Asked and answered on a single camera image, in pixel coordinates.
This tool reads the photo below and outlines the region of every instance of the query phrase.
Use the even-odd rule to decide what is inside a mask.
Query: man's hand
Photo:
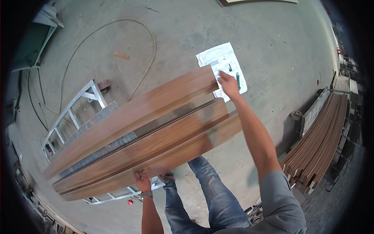
[[[230,99],[236,99],[240,97],[239,88],[237,86],[237,80],[229,74],[220,71],[220,77],[218,82],[222,85],[222,89]]]
[[[135,173],[134,177],[137,183],[137,187],[141,192],[152,192],[151,181],[148,179],[148,175],[145,171],[142,171],[141,173]]]

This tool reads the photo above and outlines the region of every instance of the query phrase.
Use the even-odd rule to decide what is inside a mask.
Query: wristwatch
[[[142,192],[142,193],[139,194],[139,195],[140,195],[140,197],[141,197],[142,199],[143,199],[143,197],[146,197],[146,196],[153,198],[153,193],[152,193],[152,192]]]

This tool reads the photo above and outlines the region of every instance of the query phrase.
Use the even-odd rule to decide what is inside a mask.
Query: concrete floor
[[[300,109],[315,92],[332,80],[338,69],[331,22],[319,0],[254,2],[221,7],[218,1],[189,0],[156,2],[144,0],[57,1],[55,7],[65,28],[51,39],[42,58],[40,75],[46,106],[59,111],[59,95],[64,70],[75,48],[91,32],[117,19],[135,19],[154,34],[157,51],[150,70],[135,97],[177,76],[198,68],[195,55],[216,45],[231,42],[243,70],[249,92],[243,94],[269,131],[274,144],[287,140],[293,122],[288,115]],[[130,60],[113,56],[115,50],[128,53]],[[62,108],[90,80],[110,79],[112,90],[104,94],[108,103],[121,106],[134,90],[152,56],[148,31],[135,22],[113,23],[91,36],[75,54],[65,80]],[[317,80],[322,77],[322,84]],[[36,69],[30,83],[41,97]],[[10,137],[18,141],[23,153],[22,166],[35,181],[34,189],[57,214],[81,231],[96,233],[140,233],[142,204],[127,205],[127,199],[99,205],[84,201],[65,202],[45,181],[41,173],[48,162],[41,152],[47,132],[38,121],[23,79],[21,112],[9,127]],[[44,120],[31,87],[36,110]],[[95,105],[79,113],[87,120]],[[231,102],[228,110],[234,109]],[[48,126],[57,116],[43,109]],[[243,209],[260,197],[257,171],[242,133],[204,155],[233,192]],[[190,218],[208,227],[207,205],[200,185],[182,165],[174,171],[178,192]],[[163,189],[154,191],[154,200],[165,233],[170,233],[164,207]]]

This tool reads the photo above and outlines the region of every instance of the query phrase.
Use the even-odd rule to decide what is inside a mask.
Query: blue jeans
[[[249,221],[239,202],[222,183],[217,172],[203,157],[188,162],[201,184],[209,210],[210,228],[193,222],[183,207],[173,179],[166,179],[165,214],[173,234],[211,234],[225,228],[247,228]]]

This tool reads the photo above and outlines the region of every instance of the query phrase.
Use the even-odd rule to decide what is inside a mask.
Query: forearm
[[[154,206],[153,198],[143,198],[143,217],[141,221],[142,234],[163,234],[162,222],[156,207]]]
[[[265,126],[247,105],[242,96],[232,99],[239,114],[244,137],[261,179],[272,170],[282,170],[276,156],[274,143]]]

